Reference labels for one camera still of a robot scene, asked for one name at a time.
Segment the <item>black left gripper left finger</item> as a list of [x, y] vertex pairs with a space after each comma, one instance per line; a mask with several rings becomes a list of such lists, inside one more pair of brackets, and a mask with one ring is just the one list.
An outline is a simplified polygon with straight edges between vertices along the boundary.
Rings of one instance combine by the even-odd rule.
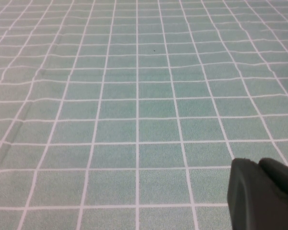
[[288, 196], [259, 162], [232, 161], [227, 201], [234, 230], [288, 230]]

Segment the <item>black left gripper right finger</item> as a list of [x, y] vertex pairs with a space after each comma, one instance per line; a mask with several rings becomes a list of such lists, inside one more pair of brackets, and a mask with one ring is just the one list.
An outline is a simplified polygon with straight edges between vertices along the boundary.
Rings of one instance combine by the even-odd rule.
[[288, 196], [288, 166], [272, 158], [260, 159], [259, 166], [275, 185]]

